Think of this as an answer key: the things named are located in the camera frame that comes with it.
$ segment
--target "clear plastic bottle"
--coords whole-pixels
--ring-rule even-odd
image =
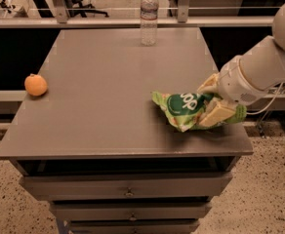
[[[142,44],[151,46],[156,42],[159,0],[141,1]]]

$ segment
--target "table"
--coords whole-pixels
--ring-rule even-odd
[[[189,233],[252,145],[242,124],[179,133],[151,92],[195,92],[217,68],[198,28],[63,30],[0,144],[20,184],[76,233]]]

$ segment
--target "table top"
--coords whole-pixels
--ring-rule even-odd
[[[252,154],[242,124],[179,133],[151,92],[196,93],[217,72],[198,28],[63,30],[40,73],[42,97],[26,96],[0,143],[0,159],[91,159]]]

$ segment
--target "snack bag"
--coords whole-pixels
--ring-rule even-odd
[[[230,104],[217,94],[161,94],[152,92],[152,100],[160,106],[170,124],[181,132],[207,130],[241,122],[247,109]]]

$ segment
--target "wire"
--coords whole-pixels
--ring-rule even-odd
[[[279,95],[279,92],[280,92],[282,86],[283,86],[283,83],[280,83],[279,88],[278,88],[278,90],[275,93],[275,96],[271,99],[270,103],[265,108],[261,109],[258,112],[255,112],[255,113],[248,113],[247,112],[247,115],[257,115],[257,114],[260,114],[260,113],[263,113],[264,111],[266,111],[271,106],[271,104],[275,101],[277,96]]]

